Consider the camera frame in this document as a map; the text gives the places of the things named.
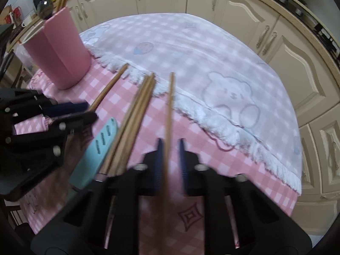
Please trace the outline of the light blue knife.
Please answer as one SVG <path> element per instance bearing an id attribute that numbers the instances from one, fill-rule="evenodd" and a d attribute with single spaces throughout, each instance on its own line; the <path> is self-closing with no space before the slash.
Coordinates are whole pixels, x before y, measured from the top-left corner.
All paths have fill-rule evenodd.
<path id="1" fill-rule="evenodd" d="M 75 190 L 85 188 L 96 176 L 118 131 L 116 119 L 110 118 L 90 143 L 69 178 Z"/>

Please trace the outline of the pink cylindrical utensil cup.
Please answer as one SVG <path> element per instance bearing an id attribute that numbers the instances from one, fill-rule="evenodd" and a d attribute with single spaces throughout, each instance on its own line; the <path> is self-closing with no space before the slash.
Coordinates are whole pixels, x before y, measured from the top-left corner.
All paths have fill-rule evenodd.
<path id="1" fill-rule="evenodd" d="M 73 87 L 91 67 L 91 55 L 79 36 L 68 7 L 45 21 L 24 40 L 23 46 L 60 90 Z"/>

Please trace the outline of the wooden cutting board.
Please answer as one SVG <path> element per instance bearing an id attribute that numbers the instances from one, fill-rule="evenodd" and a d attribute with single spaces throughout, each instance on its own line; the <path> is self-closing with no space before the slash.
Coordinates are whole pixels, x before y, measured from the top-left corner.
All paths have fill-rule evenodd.
<path id="1" fill-rule="evenodd" d="M 11 17 L 12 8 L 11 5 L 7 5 L 3 8 L 0 14 L 0 24 L 11 24 L 13 22 Z"/>

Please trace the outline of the white fringed bear cloth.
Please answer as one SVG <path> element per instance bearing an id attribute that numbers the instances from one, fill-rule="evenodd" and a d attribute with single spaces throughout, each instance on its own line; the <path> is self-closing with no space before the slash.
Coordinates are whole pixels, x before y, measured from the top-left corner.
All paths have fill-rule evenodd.
<path id="1" fill-rule="evenodd" d="M 239 39 L 185 13 L 120 17 L 80 38 L 107 69 L 128 64 L 125 77 L 134 84 L 154 74 L 155 96 L 167 92 L 174 75 L 175 110 L 301 193 L 301 140 L 289 95 L 277 73 Z"/>

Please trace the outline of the black gas stove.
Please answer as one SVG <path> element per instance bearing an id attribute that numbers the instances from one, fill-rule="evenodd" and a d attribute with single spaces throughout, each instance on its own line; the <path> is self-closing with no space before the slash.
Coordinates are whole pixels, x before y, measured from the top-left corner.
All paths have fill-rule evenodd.
<path id="1" fill-rule="evenodd" d="M 339 0 L 276 0 L 302 21 L 339 65 Z"/>

